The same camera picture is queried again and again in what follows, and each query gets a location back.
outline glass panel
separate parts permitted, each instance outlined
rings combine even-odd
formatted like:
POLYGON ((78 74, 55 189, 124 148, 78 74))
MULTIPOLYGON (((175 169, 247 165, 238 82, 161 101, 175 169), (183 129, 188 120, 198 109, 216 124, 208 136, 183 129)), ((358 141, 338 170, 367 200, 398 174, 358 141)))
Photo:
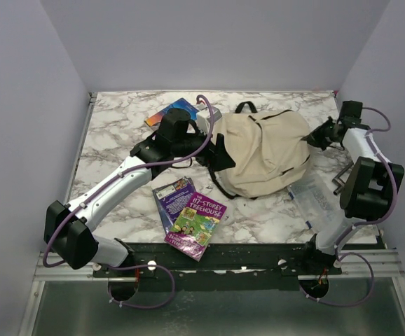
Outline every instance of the glass panel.
MULTIPOLYGON (((366 279, 337 279, 326 299, 352 302, 365 294, 366 279)), ((179 292, 151 311, 109 304, 104 282, 46 283, 34 335, 405 335, 390 279, 377 280, 372 298, 354 308, 308 301, 300 292, 179 292)), ((151 304, 167 293, 140 293, 151 304)))

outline purple book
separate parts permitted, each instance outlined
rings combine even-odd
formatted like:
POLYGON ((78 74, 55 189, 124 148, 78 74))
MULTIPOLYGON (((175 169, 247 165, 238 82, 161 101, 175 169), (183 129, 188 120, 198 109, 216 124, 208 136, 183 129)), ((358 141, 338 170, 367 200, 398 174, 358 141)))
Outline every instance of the purple book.
POLYGON ((224 212, 226 206, 198 192, 193 193, 167 233, 165 242, 199 261, 224 212))
POLYGON ((194 192, 195 186, 192 179, 188 177, 153 190, 165 234, 168 233, 194 192))

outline backpack handle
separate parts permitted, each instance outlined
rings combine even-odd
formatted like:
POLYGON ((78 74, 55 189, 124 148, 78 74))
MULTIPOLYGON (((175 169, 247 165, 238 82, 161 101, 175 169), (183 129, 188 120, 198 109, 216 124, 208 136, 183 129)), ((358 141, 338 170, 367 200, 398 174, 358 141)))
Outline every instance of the backpack handle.
POLYGON ((252 101, 244 101, 243 103, 240 103, 237 106, 237 108, 235 109, 234 113, 241 113, 241 111, 243 111, 243 108, 245 107, 246 104, 249 106, 251 113, 257 113, 257 109, 256 109, 255 105, 252 103, 252 101))

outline backpack strap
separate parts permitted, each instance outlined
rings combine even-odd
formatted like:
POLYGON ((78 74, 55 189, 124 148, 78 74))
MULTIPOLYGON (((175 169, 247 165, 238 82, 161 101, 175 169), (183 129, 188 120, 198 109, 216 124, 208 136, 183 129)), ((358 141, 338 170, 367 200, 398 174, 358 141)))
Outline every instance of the backpack strap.
POLYGON ((241 111, 243 111, 243 108, 245 107, 246 104, 249 106, 251 113, 257 113, 257 109, 256 109, 255 105, 252 103, 252 101, 244 101, 243 103, 240 103, 237 106, 237 108, 235 109, 234 113, 241 113, 241 111))
POLYGON ((221 184, 219 184, 219 182, 217 181, 217 177, 215 176, 215 172, 213 171, 213 169, 209 166, 207 168, 207 170, 209 171, 209 175, 210 178, 212 179, 214 185, 217 186, 217 188, 219 189, 219 191, 221 191, 221 193, 226 196, 228 199, 233 200, 234 198, 239 197, 240 195, 232 195, 230 193, 228 193, 227 191, 224 190, 223 187, 221 187, 221 184))

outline blue book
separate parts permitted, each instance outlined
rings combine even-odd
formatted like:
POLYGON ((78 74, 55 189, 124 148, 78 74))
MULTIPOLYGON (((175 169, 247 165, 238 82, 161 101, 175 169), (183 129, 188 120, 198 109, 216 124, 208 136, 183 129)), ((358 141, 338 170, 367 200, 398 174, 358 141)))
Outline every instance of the blue book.
POLYGON ((171 108, 178 108, 186 110, 190 113, 190 118, 196 120, 196 113, 198 112, 197 108, 186 101, 184 98, 178 99, 173 104, 168 105, 164 109, 160 110, 156 114, 152 115, 145 119, 145 123, 153 130, 156 131, 159 128, 160 121, 162 120, 163 116, 167 114, 168 110, 171 108))
POLYGON ((153 190, 165 234, 173 226, 195 191, 192 179, 187 177, 153 190))

